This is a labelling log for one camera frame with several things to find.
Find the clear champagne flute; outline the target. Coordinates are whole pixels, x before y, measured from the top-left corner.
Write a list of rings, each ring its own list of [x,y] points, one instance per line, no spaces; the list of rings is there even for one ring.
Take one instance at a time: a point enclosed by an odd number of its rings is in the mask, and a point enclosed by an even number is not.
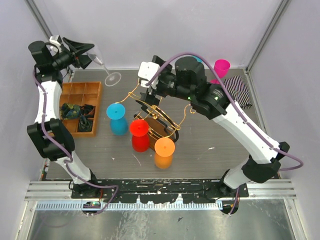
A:
[[[96,55],[95,53],[87,53],[87,56],[96,64],[100,65],[106,72],[106,78],[104,80],[104,84],[107,87],[114,87],[115,85],[117,85],[120,80],[122,79],[122,75],[119,72],[110,72],[104,61],[98,57],[98,55]]]

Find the blue wine glass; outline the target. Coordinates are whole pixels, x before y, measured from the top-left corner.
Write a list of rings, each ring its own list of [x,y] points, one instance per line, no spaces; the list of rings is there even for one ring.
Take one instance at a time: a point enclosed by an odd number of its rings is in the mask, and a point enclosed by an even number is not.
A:
[[[128,131],[125,114],[126,108],[121,103],[113,103],[106,110],[106,115],[110,119],[110,129],[116,136],[123,136]]]
[[[197,62],[203,63],[203,61],[199,57],[194,56],[194,58],[196,59]]]

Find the pink wine glass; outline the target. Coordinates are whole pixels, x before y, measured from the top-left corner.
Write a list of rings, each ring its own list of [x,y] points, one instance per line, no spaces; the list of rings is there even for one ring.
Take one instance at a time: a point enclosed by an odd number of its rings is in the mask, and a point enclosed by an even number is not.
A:
[[[218,59],[214,64],[214,71],[217,73],[220,80],[222,80],[227,74],[231,67],[231,64],[226,59]]]

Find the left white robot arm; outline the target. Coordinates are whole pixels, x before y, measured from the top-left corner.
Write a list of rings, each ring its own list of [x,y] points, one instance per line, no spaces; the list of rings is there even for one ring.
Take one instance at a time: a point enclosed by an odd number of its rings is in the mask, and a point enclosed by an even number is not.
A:
[[[37,40],[28,45],[35,60],[34,82],[39,92],[38,112],[27,134],[40,156],[60,165],[72,179],[72,191],[95,198],[100,193],[96,176],[75,152],[72,134],[60,119],[60,97],[63,91],[62,70],[69,66],[85,69],[92,60],[86,52],[92,43],[81,43],[51,36],[49,41]]]

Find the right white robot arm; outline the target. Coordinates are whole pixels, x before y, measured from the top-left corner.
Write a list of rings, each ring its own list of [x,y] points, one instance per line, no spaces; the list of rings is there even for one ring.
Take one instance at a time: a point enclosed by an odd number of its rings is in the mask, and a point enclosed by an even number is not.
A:
[[[241,109],[223,83],[213,84],[205,74],[206,62],[197,61],[190,52],[164,61],[157,55],[143,61],[138,69],[138,84],[146,91],[140,101],[158,106],[158,97],[189,101],[193,110],[227,130],[249,156],[245,163],[227,170],[219,181],[219,191],[231,197],[237,188],[249,181],[265,183],[281,169],[280,160],[290,146],[263,132]]]

